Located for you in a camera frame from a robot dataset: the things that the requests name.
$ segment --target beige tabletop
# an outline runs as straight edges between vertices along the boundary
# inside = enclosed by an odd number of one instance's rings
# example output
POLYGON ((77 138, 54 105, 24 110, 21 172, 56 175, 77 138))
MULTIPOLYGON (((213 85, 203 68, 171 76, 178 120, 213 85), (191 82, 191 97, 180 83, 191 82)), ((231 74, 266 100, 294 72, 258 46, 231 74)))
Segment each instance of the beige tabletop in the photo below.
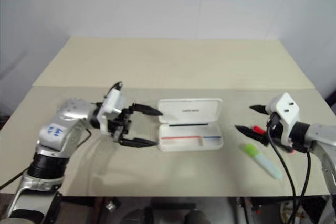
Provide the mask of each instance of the beige tabletop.
MULTIPOLYGON (((101 101, 106 88, 33 87, 1 131, 0 184, 32 161, 40 128, 48 123, 67 98, 101 101)), ((221 98, 219 118, 224 146, 216 151, 165 153, 156 147, 130 148, 113 143, 93 130, 92 138, 71 158, 61 188, 73 196, 289 196, 291 189, 281 163, 271 147, 264 147, 239 133, 234 124, 265 126, 267 117, 252 111, 253 104, 266 104, 280 90, 243 91, 220 89, 129 89, 128 102, 155 106, 164 98, 221 98), (239 148, 254 143, 284 173, 275 180, 239 148)), ((336 125, 336 117, 314 89, 289 90, 306 123, 336 125)), ((156 118, 134 115, 130 137, 156 139, 156 118)), ((301 153, 280 151, 301 191, 307 161, 301 153)), ((18 181, 3 190, 13 193, 18 181)), ((307 195, 327 194, 319 160, 312 156, 307 195)))
POLYGON ((313 89, 277 40, 71 38, 36 86, 313 89))

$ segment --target black cable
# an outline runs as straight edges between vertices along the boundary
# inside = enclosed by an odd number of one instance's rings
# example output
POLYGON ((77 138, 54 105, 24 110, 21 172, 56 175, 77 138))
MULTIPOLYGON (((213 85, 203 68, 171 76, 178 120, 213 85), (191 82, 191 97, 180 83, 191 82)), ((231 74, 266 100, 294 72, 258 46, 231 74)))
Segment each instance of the black cable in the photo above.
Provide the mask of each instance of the black cable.
POLYGON ((13 178, 11 178, 9 181, 3 183, 0 186, 0 191, 2 189, 4 189, 6 186, 8 186, 10 183, 12 183, 13 181, 17 180, 19 177, 21 177, 21 175, 25 172, 25 170, 28 170, 28 167, 26 169, 24 169, 22 172, 20 172, 19 174, 15 175, 13 178))
POLYGON ((89 135, 86 137, 86 139, 84 139, 82 142, 80 142, 80 144, 77 145, 76 149, 78 149, 82 144, 84 144, 92 136, 92 133, 89 129, 86 129, 86 131, 89 133, 89 135))
MULTIPOLYGON (((76 149, 78 149, 82 144, 84 144, 91 136, 92 136, 92 133, 89 129, 86 129, 86 131, 89 133, 89 135, 77 146, 76 149)), ((17 180, 19 177, 22 176, 22 174, 25 172, 25 170, 28 170, 29 167, 27 167, 26 169, 24 169, 22 172, 20 172, 19 174, 15 175, 13 178, 11 178, 10 180, 8 180, 7 182, 3 183, 1 186, 0 186, 0 191, 2 189, 4 189, 6 186, 8 186, 9 184, 11 184, 13 181, 17 180)))
POLYGON ((299 208, 300 208, 300 206, 301 206, 301 204, 303 202, 303 198, 305 196, 305 193, 306 193, 306 190, 307 190, 308 181, 309 181, 310 169, 311 169, 311 158, 310 158, 309 152, 307 152, 307 172, 306 172, 306 179, 304 181, 303 189, 302 189, 300 198, 298 200, 298 203, 296 204, 295 209, 293 208, 293 212, 290 215, 287 224, 290 224, 291 220, 295 221, 295 215, 296 215, 297 211, 299 210, 299 208))
POLYGON ((293 209, 294 209, 295 206, 296 206, 296 193, 295 193, 294 183, 293 183, 292 177, 290 176, 290 173, 288 171, 288 168, 287 168, 287 165, 286 165, 284 159, 282 158, 281 154, 278 152, 278 150, 277 150, 277 148, 276 148, 276 146, 275 146, 275 144, 273 142, 273 139, 272 139, 271 134, 270 134, 270 129, 271 129, 270 126, 267 126, 266 137, 267 137, 269 143, 271 144, 273 150, 277 154, 278 158, 280 159, 283 168, 286 171, 287 177, 288 177, 289 182, 290 182, 290 186, 292 188, 292 193, 293 193, 293 209))

